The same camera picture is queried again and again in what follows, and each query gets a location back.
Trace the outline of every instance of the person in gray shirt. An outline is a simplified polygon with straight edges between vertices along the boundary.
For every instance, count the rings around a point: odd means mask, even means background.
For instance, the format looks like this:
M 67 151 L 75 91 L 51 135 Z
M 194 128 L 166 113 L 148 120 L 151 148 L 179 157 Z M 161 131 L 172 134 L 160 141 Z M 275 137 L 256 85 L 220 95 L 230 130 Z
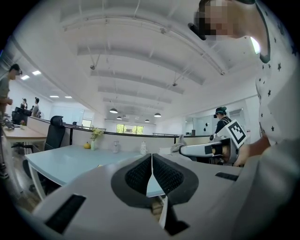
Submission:
M 35 106 L 32 109 L 32 117 L 39 118 L 39 107 L 38 107 L 39 98 L 36 97 L 35 99 L 36 101 L 35 101 Z
M 4 160 L 3 160 L 3 151 L 2 151 L 2 123 L 4 118 L 4 113 L 6 109 L 6 105 L 12 105 L 13 100 L 8 98 L 8 92 L 9 92 L 9 81 L 15 80 L 16 76 L 20 76 L 22 74 L 22 71 L 20 70 L 20 67 L 18 64 L 14 64 L 11 66 L 11 68 L 8 71 L 8 74 L 4 76 L 0 80 L 0 151 L 1 151 L 1 157 L 0 157 L 0 178 L 5 179 L 8 178 L 8 174 L 3 171 L 5 168 Z

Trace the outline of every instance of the desk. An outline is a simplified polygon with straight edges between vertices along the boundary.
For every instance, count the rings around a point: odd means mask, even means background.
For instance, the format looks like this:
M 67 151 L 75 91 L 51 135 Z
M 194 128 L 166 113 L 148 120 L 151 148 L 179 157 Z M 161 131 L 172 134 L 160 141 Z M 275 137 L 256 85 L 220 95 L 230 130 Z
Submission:
M 82 173 L 98 167 L 117 163 L 121 160 L 139 156 L 138 152 L 121 151 L 112 153 L 109 150 L 84 149 L 83 146 L 71 145 L 63 148 L 25 155 L 29 162 L 31 176 L 40 198 L 45 199 L 45 193 L 40 184 L 38 173 L 51 181 L 65 185 Z M 147 196 L 164 194 L 152 175 L 147 188 Z
M 22 130 L 20 127 L 16 127 L 14 130 L 10 130 L 7 127 L 3 128 L 4 142 L 5 145 L 3 147 L 3 157 L 4 161 L 7 165 L 7 171 L 9 177 L 13 180 L 17 190 L 22 192 L 22 188 L 17 179 L 14 162 L 13 162 L 13 154 L 12 154 L 12 145 L 13 143 L 28 143 L 28 142 L 45 142 L 47 136 L 41 133 L 38 133 L 31 128 L 26 127 Z

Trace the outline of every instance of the window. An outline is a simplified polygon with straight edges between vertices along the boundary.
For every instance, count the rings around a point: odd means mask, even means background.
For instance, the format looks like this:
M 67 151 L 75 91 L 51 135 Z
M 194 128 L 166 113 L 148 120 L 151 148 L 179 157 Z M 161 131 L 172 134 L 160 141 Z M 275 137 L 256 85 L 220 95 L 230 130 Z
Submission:
M 91 121 L 91 120 L 82 120 L 82 125 L 83 125 L 84 127 L 86 127 L 86 129 L 89 129 L 90 126 L 91 126 L 91 124 L 92 124 L 92 121 Z
M 143 135 L 144 127 L 143 126 L 117 124 L 116 133 Z

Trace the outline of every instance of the black railing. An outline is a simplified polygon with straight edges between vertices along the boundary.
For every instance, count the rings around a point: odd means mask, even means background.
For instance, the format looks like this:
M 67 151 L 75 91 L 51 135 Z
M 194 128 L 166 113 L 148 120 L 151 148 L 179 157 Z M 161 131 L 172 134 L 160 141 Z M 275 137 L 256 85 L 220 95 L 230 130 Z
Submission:
M 40 118 L 34 118 L 34 117 L 30 117 L 42 122 L 46 122 L 50 124 L 49 120 L 44 120 L 44 119 L 40 119 Z M 72 124 L 67 124 L 67 123 L 63 123 L 63 126 L 65 126 L 66 128 L 71 129 L 70 130 L 70 145 L 72 145 L 72 138 L 73 138 L 73 130 L 79 130 L 79 131 L 85 131 L 85 132 L 92 132 L 92 130 L 90 129 L 86 129 L 86 127 L 82 127 L 82 126 L 76 126 L 76 125 L 72 125 Z M 176 138 L 179 138 L 179 135 L 175 135 L 175 134 L 159 134 L 159 133 L 153 133 L 153 135 L 136 135 L 136 134 L 125 134 L 125 133 L 112 133 L 112 132 L 106 132 L 106 128 L 101 128 L 102 130 L 104 130 L 103 134 L 107 134 L 107 135 L 120 135 L 120 136 L 133 136 L 133 137 L 157 137 L 157 138 L 173 138 L 174 139 L 174 143 L 176 143 Z M 210 135 L 200 135 L 200 136 L 184 136 L 184 138 L 193 138 L 193 137 L 209 137 Z
M 179 134 L 153 133 L 154 136 L 179 136 Z

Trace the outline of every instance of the light blue desk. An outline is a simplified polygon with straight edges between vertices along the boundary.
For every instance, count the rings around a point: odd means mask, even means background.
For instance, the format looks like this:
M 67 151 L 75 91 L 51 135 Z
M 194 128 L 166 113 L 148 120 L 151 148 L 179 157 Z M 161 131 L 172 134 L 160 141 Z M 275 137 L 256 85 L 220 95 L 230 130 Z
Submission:
M 32 180 L 41 199 L 45 198 L 44 190 L 39 182 L 38 173 L 41 173 L 59 185 L 65 185 L 82 173 L 98 167 L 117 163 L 121 160 L 139 156 L 138 152 L 121 151 L 112 153 L 108 150 L 84 149 L 83 146 L 71 145 L 63 148 L 42 151 L 25 155 L 30 165 Z M 148 187 L 147 196 L 163 195 L 164 192 L 152 175 Z

